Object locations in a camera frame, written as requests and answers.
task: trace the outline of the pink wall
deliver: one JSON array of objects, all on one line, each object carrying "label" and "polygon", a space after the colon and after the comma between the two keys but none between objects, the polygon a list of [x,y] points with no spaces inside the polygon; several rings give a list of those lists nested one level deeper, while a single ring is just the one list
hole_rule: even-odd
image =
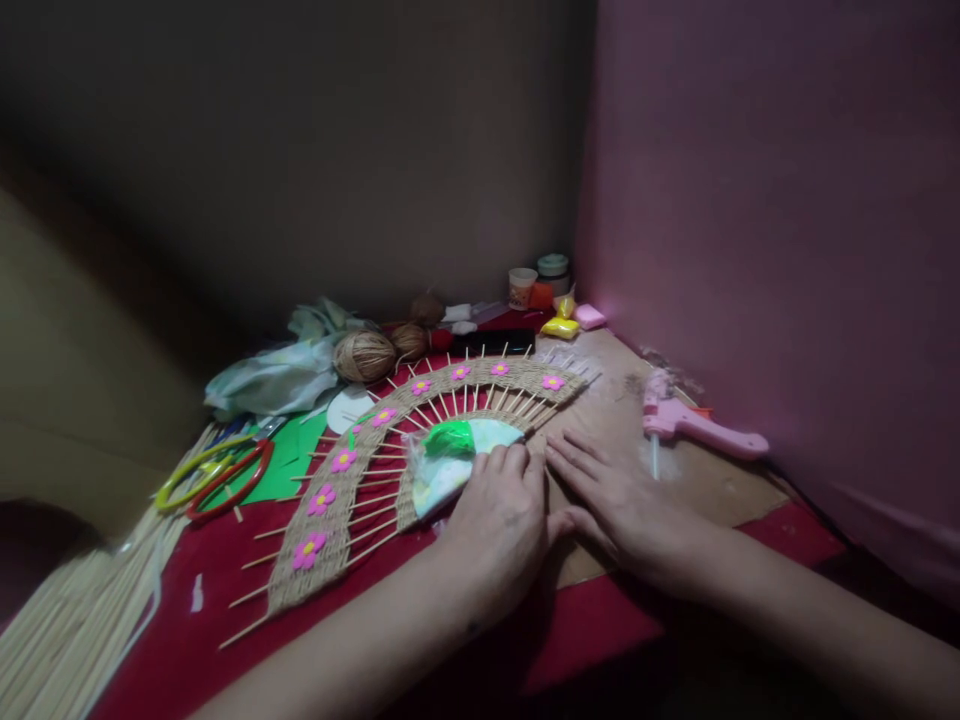
[{"label": "pink wall", "polygon": [[601,3],[580,287],[960,606],[960,11]]}]

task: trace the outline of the hot glue gun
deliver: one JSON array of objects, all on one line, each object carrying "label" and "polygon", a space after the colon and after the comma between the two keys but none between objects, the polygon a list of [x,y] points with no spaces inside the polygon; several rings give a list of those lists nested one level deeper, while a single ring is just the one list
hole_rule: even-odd
[{"label": "hot glue gun", "polygon": [[770,451],[762,435],[730,430],[698,415],[673,397],[670,373],[654,370],[643,391],[643,432],[653,444],[651,470],[656,480],[660,479],[660,440],[669,440],[678,431],[740,460],[756,460]]}]

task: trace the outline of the green paper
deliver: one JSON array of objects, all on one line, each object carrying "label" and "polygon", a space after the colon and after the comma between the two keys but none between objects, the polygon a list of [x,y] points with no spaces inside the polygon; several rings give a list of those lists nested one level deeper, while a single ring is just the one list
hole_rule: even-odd
[{"label": "green paper", "polygon": [[[283,498],[293,497],[300,491],[302,482],[290,478],[307,474],[307,468],[310,466],[310,461],[313,460],[310,453],[316,449],[317,440],[327,429],[326,412],[322,412],[301,424],[300,420],[305,414],[300,413],[289,417],[284,426],[271,438],[274,448],[270,465],[263,477],[260,478],[260,482],[240,503],[241,505],[264,502],[265,500],[282,500]],[[259,462],[259,459],[255,460],[250,467],[233,478],[229,483],[230,490],[236,493],[246,485],[247,481],[253,477],[253,473],[256,472]],[[208,510],[215,505],[219,505],[224,499],[223,490],[218,490],[203,504],[203,509]]]},{"label": "green paper", "polygon": [[477,453],[470,424],[462,420],[437,423],[423,441],[427,457],[473,457]]}]

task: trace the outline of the gray wall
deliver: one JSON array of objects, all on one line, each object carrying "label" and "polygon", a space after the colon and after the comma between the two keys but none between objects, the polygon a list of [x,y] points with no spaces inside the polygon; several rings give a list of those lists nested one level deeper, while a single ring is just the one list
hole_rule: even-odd
[{"label": "gray wall", "polygon": [[8,136],[248,330],[493,299],[569,249],[592,8],[18,2]]}]

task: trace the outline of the cup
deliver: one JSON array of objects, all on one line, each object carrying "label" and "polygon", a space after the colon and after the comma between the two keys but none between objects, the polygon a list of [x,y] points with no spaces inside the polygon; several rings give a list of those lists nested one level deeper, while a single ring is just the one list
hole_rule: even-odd
[{"label": "cup", "polygon": [[514,310],[527,310],[530,307],[530,294],[533,292],[533,283],[537,280],[537,271],[530,268],[514,268],[510,276],[510,301],[507,303]]}]

